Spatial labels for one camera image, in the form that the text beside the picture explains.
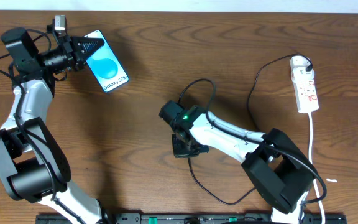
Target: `blue smartphone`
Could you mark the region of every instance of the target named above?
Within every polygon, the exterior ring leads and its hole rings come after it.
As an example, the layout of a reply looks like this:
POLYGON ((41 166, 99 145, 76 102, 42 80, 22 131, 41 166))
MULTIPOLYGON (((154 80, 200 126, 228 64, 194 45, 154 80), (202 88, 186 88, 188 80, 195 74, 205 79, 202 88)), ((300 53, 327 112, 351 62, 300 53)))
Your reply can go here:
POLYGON ((107 93, 127 83, 129 77, 112 52, 109 43, 103 37, 102 32, 95 30, 85 37, 102 38, 104 40, 104 45, 86 60, 103 91, 107 93))

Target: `white cable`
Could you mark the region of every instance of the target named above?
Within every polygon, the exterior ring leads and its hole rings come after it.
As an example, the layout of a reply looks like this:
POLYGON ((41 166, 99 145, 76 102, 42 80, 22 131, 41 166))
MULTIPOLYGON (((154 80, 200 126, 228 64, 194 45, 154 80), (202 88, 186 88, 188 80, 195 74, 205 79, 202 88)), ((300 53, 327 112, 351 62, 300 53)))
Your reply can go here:
MULTIPOLYGON (((313 155, 313 148, 312 148, 312 143, 313 143, 313 120, 311 119, 311 113, 308 113, 309 115, 309 132, 310 132, 310 137, 309 137, 309 161, 311 164, 313 164, 313 160, 312 160, 312 155, 313 155)), ((316 197, 320 197, 320 192, 318 191, 318 186, 317 186, 317 181, 316 179, 313 180, 313 185, 314 185, 314 191, 316 192, 316 197)), ((320 212, 321 212, 321 224, 325 224, 326 223, 326 214, 324 213, 324 207, 323 207, 323 202, 319 201, 318 205, 320 207, 320 212)))

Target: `wooden surface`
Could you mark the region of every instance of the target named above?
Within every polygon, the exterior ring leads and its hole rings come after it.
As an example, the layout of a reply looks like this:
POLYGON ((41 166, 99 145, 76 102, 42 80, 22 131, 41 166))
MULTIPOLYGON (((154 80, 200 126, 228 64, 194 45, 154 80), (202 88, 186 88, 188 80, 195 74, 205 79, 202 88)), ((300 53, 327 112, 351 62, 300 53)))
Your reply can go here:
MULTIPOLYGON (((131 79, 104 94, 88 68, 69 73, 57 83, 48 111, 47 126, 73 180, 110 210, 269 211, 257 192, 228 207, 202 191, 187 161, 174 158, 171 130, 158 112, 189 82, 212 78, 218 90, 211 110, 252 129, 244 105, 256 71, 301 52, 313 61, 320 104, 313 113, 314 164, 324 180, 338 181, 326 183, 324 207, 358 223, 358 15, 0 11, 0 35, 17 26, 45 30, 55 14, 67 15, 70 35, 101 30, 131 79)), ((38 46, 45 50, 46 42, 38 46)), ((0 55, 5 53, 0 41, 0 55)), ((308 118, 296 110, 289 73, 287 60, 265 69, 251 108, 262 131, 281 129, 307 154, 308 118)), ((199 84, 186 101, 204 105, 209 94, 209 85, 199 84)), ((12 101, 11 82, 0 74, 0 126, 12 101)), ((239 163, 215 149, 193 163, 200 181, 224 200, 235 201, 252 187, 239 163)), ((319 212, 317 205, 307 209, 319 212)), ((0 181, 0 223, 33 223, 37 214, 53 212, 11 200, 0 181)))

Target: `white wall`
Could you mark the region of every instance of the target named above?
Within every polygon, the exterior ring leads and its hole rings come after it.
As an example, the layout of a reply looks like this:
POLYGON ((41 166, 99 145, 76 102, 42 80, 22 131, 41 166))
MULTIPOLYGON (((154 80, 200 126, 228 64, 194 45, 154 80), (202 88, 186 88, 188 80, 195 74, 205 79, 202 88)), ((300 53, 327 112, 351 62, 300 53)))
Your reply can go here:
POLYGON ((0 0, 0 9, 358 13, 358 0, 0 0))

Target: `white power strip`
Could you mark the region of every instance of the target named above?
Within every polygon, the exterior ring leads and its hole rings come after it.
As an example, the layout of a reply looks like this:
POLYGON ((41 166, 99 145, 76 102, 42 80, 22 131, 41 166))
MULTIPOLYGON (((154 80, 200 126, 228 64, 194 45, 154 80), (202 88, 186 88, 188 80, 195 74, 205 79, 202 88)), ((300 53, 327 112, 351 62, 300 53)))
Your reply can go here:
POLYGON ((291 79, 295 89, 296 105, 299 113, 311 113, 319 108, 314 70, 306 71, 310 65, 303 56, 294 56, 290 60, 291 79))

